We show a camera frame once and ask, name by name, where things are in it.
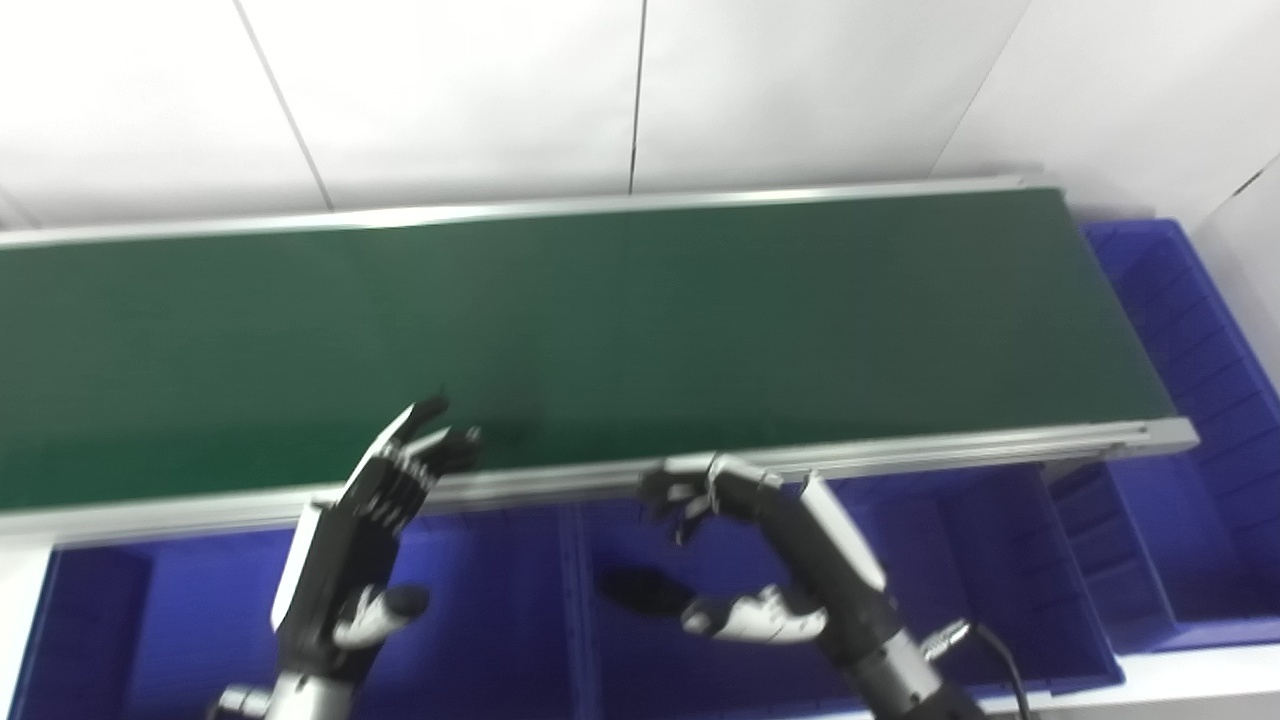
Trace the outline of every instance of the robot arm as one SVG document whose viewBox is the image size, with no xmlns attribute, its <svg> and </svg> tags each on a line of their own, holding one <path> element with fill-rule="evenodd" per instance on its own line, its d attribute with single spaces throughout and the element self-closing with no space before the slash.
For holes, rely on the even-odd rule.
<svg viewBox="0 0 1280 720">
<path fill-rule="evenodd" d="M 383 642 L 426 610 L 426 589 L 387 587 L 401 532 L 440 475 L 479 454 L 475 428 L 412 439 L 447 407 L 443 397 L 410 405 L 369 446 L 337 502 L 303 509 L 271 607 L 275 688 L 233 685 L 220 710 L 268 720 L 349 715 Z"/>
<path fill-rule="evenodd" d="M 881 720 L 984 717 L 924 657 L 870 546 L 815 473 L 794 492 L 781 477 L 728 455 L 680 456 L 644 475 L 639 496 L 659 518 L 676 516 L 678 544 L 712 515 L 759 525 L 796 584 L 790 593 L 771 587 L 713 603 L 716 611 L 692 598 L 681 612 L 686 630 L 755 642 L 813 637 Z"/>
</svg>

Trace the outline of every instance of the blue plastic storage bin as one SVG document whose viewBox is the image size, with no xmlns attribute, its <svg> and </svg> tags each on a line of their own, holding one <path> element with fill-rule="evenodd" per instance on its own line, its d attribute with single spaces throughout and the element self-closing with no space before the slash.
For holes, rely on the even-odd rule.
<svg viewBox="0 0 1280 720">
<path fill-rule="evenodd" d="M 1121 680 L 1036 468 L 835 486 L 879 553 L 918 637 L 972 618 L 1005 638 L 1032 689 L 1069 692 Z M 704 594 L 754 592 L 787 579 L 750 527 L 709 523 L 677 548 L 635 503 L 595 503 L 585 516 L 598 571 L 657 565 Z M 708 641 L 602 597 L 590 609 L 604 719 L 794 717 L 858 707 L 812 644 Z M 957 648 L 941 664 L 948 678 L 978 694 L 1007 693 L 1005 670 L 983 647 Z"/>
<path fill-rule="evenodd" d="M 536 509 L 407 529 L 394 580 L 429 587 L 430 607 L 388 641 L 358 716 L 572 716 L 559 525 Z M 268 618 L 289 537 L 56 553 L 13 720 L 197 720 L 227 684 L 269 687 Z"/>
<path fill-rule="evenodd" d="M 1005 637 L 1030 688 L 1120 682 L 1033 468 L 836 489 L 916 634 L 974 618 Z M 270 684 L 268 615 L 288 541 L 276 530 L 58 552 L 13 720 L 197 719 L 229 683 Z M 856 706 L 812 644 L 713 642 L 598 596 L 600 569 L 637 561 L 704 593 L 787 578 L 758 530 L 713 521 L 681 550 L 634 501 L 428 518 L 406 532 L 396 579 L 430 587 L 430 609 L 387 643 L 357 716 L 671 720 Z M 980 694 L 1007 692 L 984 648 L 942 664 Z"/>
<path fill-rule="evenodd" d="M 1117 652 L 1280 641 L 1280 402 L 1176 223 L 1085 227 L 1196 450 L 1052 496 Z"/>
</svg>

